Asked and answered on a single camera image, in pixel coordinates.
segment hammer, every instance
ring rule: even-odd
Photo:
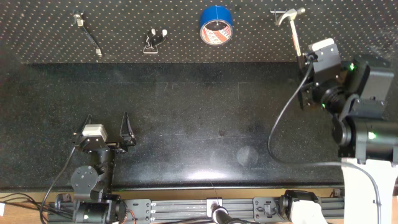
[[[297,11],[295,9],[291,9],[291,10],[285,12],[283,15],[281,15],[279,17],[279,19],[276,21],[277,26],[280,26],[282,21],[285,18],[288,18],[288,20],[290,21],[290,26],[292,28],[294,48],[296,49],[298,57],[301,56],[301,51],[300,51],[299,38],[297,37],[296,27],[294,26],[294,19],[296,18],[297,15],[301,15],[304,12],[305,12],[305,9],[303,7],[301,7]]]

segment white paper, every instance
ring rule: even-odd
[[[4,215],[4,206],[5,206],[6,204],[4,204],[4,203],[0,203],[0,216],[3,216]]]

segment green led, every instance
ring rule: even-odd
[[[374,134],[373,132],[368,132],[368,138],[369,139],[375,139],[375,138],[377,138],[377,135]]]
[[[350,69],[351,71],[353,71],[353,70],[355,69],[354,63],[351,63],[351,65],[349,65],[349,69]]]

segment wooden surface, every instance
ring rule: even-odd
[[[254,190],[217,190],[217,194],[222,198],[253,198],[253,197],[266,197],[284,194],[286,189],[254,189]],[[328,197],[331,189],[302,189],[314,192],[316,195],[321,197]],[[149,198],[151,200],[188,200],[188,199],[203,199],[207,197],[215,197],[214,190],[163,190],[163,191],[148,191],[148,192],[115,192],[120,194],[122,198],[134,199],[134,198]],[[27,193],[33,197],[36,201],[40,202],[44,196],[44,193]],[[49,201],[53,202],[55,196],[59,194],[50,194]],[[0,197],[8,195],[8,193],[0,193]],[[328,220],[332,224],[342,224],[343,220]],[[41,224],[39,218],[39,212],[33,210],[27,210],[24,208],[13,207],[6,205],[4,209],[4,216],[0,217],[0,224]],[[398,224],[398,198],[392,199],[392,223]]]

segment pegboard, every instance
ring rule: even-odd
[[[233,37],[222,46],[199,35],[201,12],[214,5],[233,16]],[[398,58],[396,0],[3,0],[0,41],[23,63],[295,61],[289,23],[277,27],[269,9],[300,7],[307,10],[295,20],[302,52],[331,37],[343,60],[362,53]],[[72,26],[73,10],[84,10],[104,58]],[[144,55],[150,28],[167,29],[168,40],[158,54]]]

